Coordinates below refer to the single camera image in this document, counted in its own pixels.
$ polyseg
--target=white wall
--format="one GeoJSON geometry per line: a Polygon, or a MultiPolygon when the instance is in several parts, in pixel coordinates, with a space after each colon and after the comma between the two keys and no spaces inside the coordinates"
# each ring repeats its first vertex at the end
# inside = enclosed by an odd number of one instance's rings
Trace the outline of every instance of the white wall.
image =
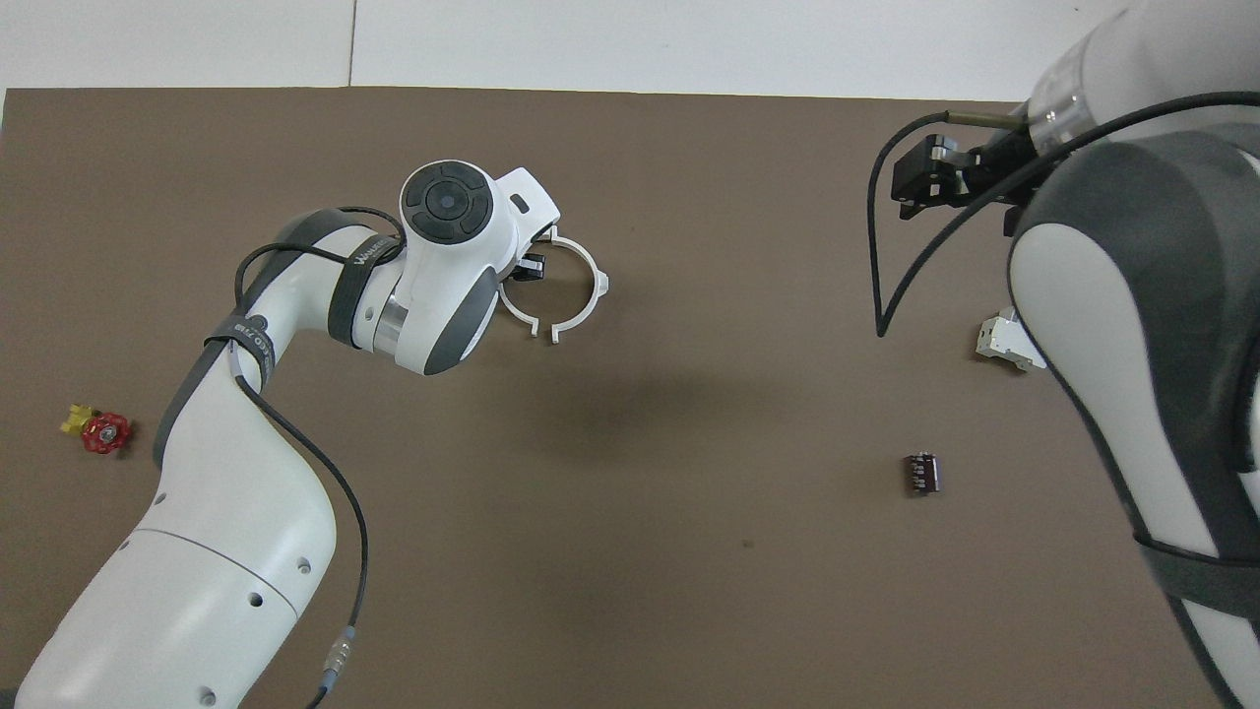
{"type": "Polygon", "coordinates": [[[1047,63],[1125,4],[0,0],[0,87],[353,83],[1019,101],[1047,63]]]}

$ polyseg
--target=black cable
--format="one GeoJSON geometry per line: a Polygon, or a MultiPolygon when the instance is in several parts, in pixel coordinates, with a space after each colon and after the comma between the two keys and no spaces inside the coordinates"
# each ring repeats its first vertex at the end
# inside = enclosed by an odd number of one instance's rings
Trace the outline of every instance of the black cable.
{"type": "Polygon", "coordinates": [[[266,414],[268,419],[275,422],[276,426],[289,432],[289,436],[297,440],[297,443],[301,443],[306,451],[310,451],[311,456],[318,458],[319,462],[328,468],[328,472],[333,475],[336,484],[341,486],[341,492],[345,494],[345,499],[350,502],[350,509],[354,510],[354,520],[359,524],[359,589],[354,594],[354,606],[350,608],[350,620],[345,623],[348,626],[354,626],[359,620],[359,611],[363,610],[363,597],[368,591],[368,523],[363,519],[363,509],[359,508],[359,499],[355,497],[354,490],[350,489],[350,484],[345,480],[345,476],[341,475],[341,471],[338,470],[336,465],[333,463],[333,461],[325,456],[324,452],[320,451],[314,442],[311,442],[311,440],[306,438],[306,434],[297,431],[297,427],[291,424],[289,419],[281,416],[280,412],[277,412],[271,404],[267,404],[267,400],[249,388],[249,383],[247,383],[242,375],[236,377],[236,383],[237,387],[241,388],[241,392],[249,398],[249,402],[253,402],[255,407],[266,414]]]}
{"type": "MultiPolygon", "coordinates": [[[[377,259],[377,263],[375,263],[377,266],[383,266],[383,264],[388,263],[389,261],[393,261],[394,258],[398,257],[399,253],[402,253],[402,248],[404,246],[403,233],[406,233],[406,232],[402,228],[402,222],[399,222],[397,218],[394,218],[393,214],[391,214],[389,212],[386,212],[383,209],[377,209],[375,207],[354,207],[354,205],[350,205],[350,207],[338,207],[338,210],[340,210],[340,212],[352,212],[352,213],[363,213],[363,214],[373,214],[375,217],[381,217],[382,219],[389,222],[389,224],[393,225],[394,229],[397,229],[397,233],[394,233],[393,237],[396,239],[398,239],[398,243],[391,246],[389,249],[386,251],[381,256],[379,259],[377,259]]],[[[315,256],[321,256],[321,257],[328,258],[330,261],[336,261],[338,263],[345,263],[345,257],[344,256],[338,256],[336,253],[333,253],[331,251],[325,251],[323,248],[316,247],[316,246],[307,246],[305,243],[275,242],[275,243],[267,243],[266,246],[260,246],[258,248],[255,248],[253,251],[251,251],[249,254],[246,256],[241,261],[241,263],[237,266],[236,282],[234,282],[234,290],[233,290],[234,301],[236,301],[236,306],[237,307],[239,307],[241,302],[244,301],[244,273],[246,273],[247,269],[249,269],[249,264],[253,263],[255,259],[257,259],[263,253],[271,253],[273,251],[300,251],[302,253],[312,253],[315,256]]]]}
{"type": "Polygon", "coordinates": [[[394,230],[398,232],[397,234],[398,238],[402,238],[402,234],[406,233],[402,228],[402,222],[399,222],[393,214],[383,209],[377,209],[375,207],[338,207],[338,209],[341,212],[357,212],[362,214],[372,214],[375,217],[381,217],[382,219],[393,224],[394,230]]]}
{"type": "Polygon", "coordinates": [[[263,253],[271,253],[272,251],[301,251],[302,253],[312,253],[315,256],[321,256],[329,261],[336,261],[338,263],[345,263],[345,256],[338,256],[331,251],[325,251],[316,246],[307,246],[305,243],[287,243],[287,242],[275,242],[267,243],[266,246],[260,246],[249,252],[248,256],[241,259],[237,266],[236,280],[233,282],[233,295],[236,297],[236,306],[241,307],[244,301],[244,273],[249,269],[249,263],[253,263],[258,256],[263,253]]]}
{"type": "Polygon", "coordinates": [[[315,699],[311,699],[311,703],[306,705],[306,709],[315,709],[316,706],[319,706],[320,701],[324,701],[325,696],[328,696],[328,688],[326,686],[319,688],[319,691],[315,693],[315,699]]]}
{"type": "Polygon", "coordinates": [[[874,331],[879,336],[883,336],[883,330],[879,327],[879,320],[883,317],[883,290],[879,287],[879,247],[876,243],[874,237],[874,189],[879,181],[879,173],[883,171],[883,161],[888,159],[888,154],[892,152],[897,144],[905,140],[907,135],[921,127],[942,123],[946,120],[949,120],[949,112],[941,111],[940,113],[929,113],[910,121],[883,144],[883,147],[879,149],[879,155],[874,159],[874,166],[871,169],[871,180],[867,183],[867,241],[869,242],[871,248],[871,288],[874,293],[874,331]]]}
{"type": "MultiPolygon", "coordinates": [[[[1131,113],[1125,113],[1119,118],[1110,120],[1097,127],[1092,127],[1082,132],[1081,135],[1074,137],[1072,140],[1068,140],[1067,142],[1060,145],[1058,147],[1055,147],[1053,150],[1046,152],[1045,155],[1041,155],[1037,159],[1029,161],[1028,164],[1011,173],[1009,175],[1003,178],[999,183],[994,184],[987,191],[976,196],[974,201],[968,204],[956,217],[954,217],[948,224],[945,224],[945,228],[942,228],[935,237],[932,237],[931,241],[927,242],[927,246],[925,246],[924,249],[919,252],[919,256],[910,264],[910,267],[906,268],[906,272],[905,275],[902,275],[901,281],[897,283],[897,287],[892,291],[892,297],[888,298],[888,307],[883,309],[882,296],[879,292],[878,251],[874,235],[874,186],[879,174],[879,167],[883,166],[883,159],[887,157],[887,154],[892,151],[892,147],[886,145],[885,150],[881,150],[879,157],[876,161],[876,169],[871,174],[871,183],[867,190],[867,234],[869,237],[869,243],[871,243],[871,275],[872,275],[872,282],[874,285],[876,334],[878,336],[883,336],[888,331],[888,325],[892,322],[892,315],[896,312],[897,305],[905,296],[906,288],[910,287],[911,281],[915,280],[915,276],[919,275],[919,271],[922,269],[927,259],[932,257],[932,253],[935,253],[936,249],[940,248],[941,244],[945,243],[945,241],[949,239],[949,237],[953,235],[954,232],[959,229],[959,227],[961,227],[968,219],[974,217],[976,212],[979,212],[982,208],[997,200],[1003,194],[1007,194],[1016,186],[1019,186],[1028,179],[1036,176],[1053,162],[1057,162],[1067,157],[1074,151],[1080,150],[1081,147],[1085,147],[1086,145],[1101,137],[1105,137],[1108,135],[1111,135],[1113,132],[1124,130],[1129,126],[1140,122],[1154,120],[1171,113],[1191,111],[1193,108],[1205,108],[1208,106],[1260,107],[1260,92],[1218,91],[1212,93],[1196,93],[1192,96],[1184,96],[1182,98],[1173,98],[1172,101],[1155,103],[1153,106],[1133,111],[1131,113]]],[[[931,122],[940,122],[939,116],[941,116],[941,113],[932,113],[931,116],[924,116],[922,118],[919,118],[919,121],[925,121],[925,122],[919,123],[916,128],[922,127],[924,125],[929,125],[931,122]]],[[[906,131],[906,128],[902,128],[902,131],[898,131],[897,135],[900,137],[897,140],[903,139],[906,135],[912,132],[912,131],[906,131]]]]}

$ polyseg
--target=round control button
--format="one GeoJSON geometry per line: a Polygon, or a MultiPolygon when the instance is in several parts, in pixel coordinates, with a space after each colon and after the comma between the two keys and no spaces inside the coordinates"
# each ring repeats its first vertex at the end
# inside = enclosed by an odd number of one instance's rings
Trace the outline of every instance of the round control button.
{"type": "Polygon", "coordinates": [[[428,213],[447,222],[462,217],[469,210],[469,201],[467,188],[450,179],[435,181],[425,194],[428,213]]]}
{"type": "Polygon", "coordinates": [[[490,199],[481,191],[472,194],[472,205],[469,208],[467,215],[460,219],[460,228],[464,233],[476,233],[486,222],[490,212],[490,199]]]}
{"type": "Polygon", "coordinates": [[[469,189],[481,189],[485,186],[485,178],[481,176],[481,173],[469,165],[465,165],[464,162],[447,160],[441,164],[440,171],[444,176],[455,178],[462,181],[469,189]]]}

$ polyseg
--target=white plastic part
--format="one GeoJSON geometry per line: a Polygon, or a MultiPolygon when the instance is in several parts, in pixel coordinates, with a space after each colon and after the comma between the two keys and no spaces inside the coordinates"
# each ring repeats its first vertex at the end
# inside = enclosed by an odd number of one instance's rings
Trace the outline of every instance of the white plastic part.
{"type": "MultiPolygon", "coordinates": [[[[586,262],[587,267],[591,268],[591,276],[593,277],[593,282],[591,286],[591,297],[586,301],[586,305],[583,305],[582,309],[572,317],[562,322],[554,322],[552,325],[552,344],[559,344],[559,332],[567,329],[573,329],[577,325],[582,324],[582,321],[586,317],[588,317],[591,312],[595,311],[595,306],[598,303],[600,297],[604,297],[604,295],[609,292],[609,273],[605,273],[604,271],[600,269],[600,267],[595,263],[595,257],[591,256],[590,251],[583,248],[581,243],[573,241],[572,238],[566,238],[563,235],[559,235],[559,232],[556,229],[556,227],[552,227],[551,230],[546,235],[541,237],[538,241],[551,242],[556,246],[567,248],[577,253],[582,258],[582,261],[586,262]]],[[[525,314],[524,311],[520,310],[520,307],[517,307],[508,297],[508,291],[504,290],[503,282],[499,283],[499,298],[503,300],[503,303],[508,307],[508,311],[512,312],[513,316],[529,325],[530,336],[538,336],[538,322],[539,322],[538,317],[525,314]]]]}
{"type": "Polygon", "coordinates": [[[237,706],[296,620],[275,589],[239,565],[176,536],[137,530],[62,620],[16,705],[237,706]]]}
{"type": "Polygon", "coordinates": [[[980,324],[975,350],[984,354],[985,358],[1000,358],[1014,363],[1014,366],[1023,373],[1031,372],[1033,368],[1046,369],[1046,360],[1042,359],[1037,345],[1032,343],[1028,331],[1023,329],[1023,322],[1016,315],[1014,306],[1003,307],[997,316],[980,324]]]}
{"type": "MultiPolygon", "coordinates": [[[[370,233],[318,246],[346,254],[370,233]]],[[[296,330],[326,327],[339,273],[302,254],[258,297],[249,315],[266,317],[277,360],[296,330]]],[[[19,708],[231,709],[305,611],[333,557],[333,509],[236,374],[260,388],[255,360],[227,346],[171,427],[152,505],[44,646],[19,708]]]]}
{"type": "MultiPolygon", "coordinates": [[[[556,203],[524,167],[495,180],[476,165],[469,166],[486,179],[491,195],[490,218],[480,233],[462,243],[433,243],[404,223],[407,262],[393,295],[407,316],[398,332],[394,363],[421,375],[437,337],[485,269],[491,268],[501,281],[524,254],[530,238],[559,219],[556,203]],[[513,194],[524,199],[528,212],[515,205],[513,194]]],[[[403,212],[404,199],[406,194],[399,194],[403,212]]],[[[465,358],[479,337],[480,331],[464,350],[465,358]]]]}

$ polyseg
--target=red valve handle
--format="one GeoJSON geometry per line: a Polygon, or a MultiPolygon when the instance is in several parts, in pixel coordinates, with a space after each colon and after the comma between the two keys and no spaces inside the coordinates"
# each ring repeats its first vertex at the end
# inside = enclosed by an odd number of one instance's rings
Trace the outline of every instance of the red valve handle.
{"type": "Polygon", "coordinates": [[[83,427],[83,448],[92,453],[106,455],[122,448],[131,437],[131,424],[117,414],[101,414],[83,427]]]}

